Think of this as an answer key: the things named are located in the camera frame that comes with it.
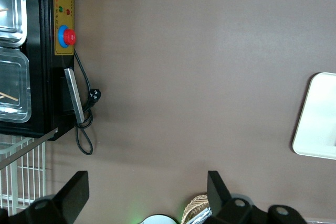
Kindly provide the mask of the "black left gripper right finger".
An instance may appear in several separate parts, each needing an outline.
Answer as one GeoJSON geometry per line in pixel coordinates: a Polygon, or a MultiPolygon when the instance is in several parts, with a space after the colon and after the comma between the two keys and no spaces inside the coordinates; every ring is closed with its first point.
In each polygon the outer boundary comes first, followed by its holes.
{"type": "Polygon", "coordinates": [[[207,174],[207,198],[212,211],[207,223],[266,222],[266,213],[258,209],[249,197],[230,193],[215,170],[207,174]]]}

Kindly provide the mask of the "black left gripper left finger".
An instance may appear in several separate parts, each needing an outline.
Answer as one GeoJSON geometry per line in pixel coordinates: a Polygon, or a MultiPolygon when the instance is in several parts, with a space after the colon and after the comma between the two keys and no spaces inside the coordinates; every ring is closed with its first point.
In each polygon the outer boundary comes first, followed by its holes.
{"type": "Polygon", "coordinates": [[[78,171],[58,193],[36,199],[25,210],[7,216],[7,222],[74,223],[88,199],[88,172],[78,171]]]}

